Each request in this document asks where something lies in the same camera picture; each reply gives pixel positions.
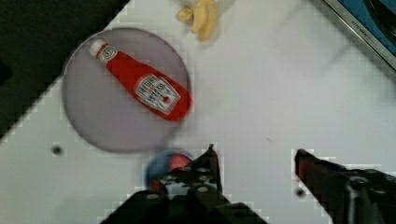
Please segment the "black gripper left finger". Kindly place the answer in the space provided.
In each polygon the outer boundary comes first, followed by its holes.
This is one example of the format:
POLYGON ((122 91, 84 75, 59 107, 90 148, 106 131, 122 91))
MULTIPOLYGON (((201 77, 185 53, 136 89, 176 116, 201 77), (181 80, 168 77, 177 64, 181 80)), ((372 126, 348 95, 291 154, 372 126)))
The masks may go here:
POLYGON ((171 199, 186 197, 198 188, 214 189, 222 193, 219 155, 215 144, 210 143, 202 155, 195 159, 185 153, 175 153, 169 159, 170 165, 176 165, 158 175, 158 191, 162 191, 171 199))

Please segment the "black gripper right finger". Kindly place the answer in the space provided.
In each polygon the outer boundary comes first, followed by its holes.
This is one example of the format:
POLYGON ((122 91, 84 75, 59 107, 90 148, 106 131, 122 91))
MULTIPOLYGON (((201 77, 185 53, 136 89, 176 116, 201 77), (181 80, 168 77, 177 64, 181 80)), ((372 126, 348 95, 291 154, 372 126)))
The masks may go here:
POLYGON ((396 224, 396 182, 376 169, 347 169, 299 149, 295 174, 332 224, 396 224))

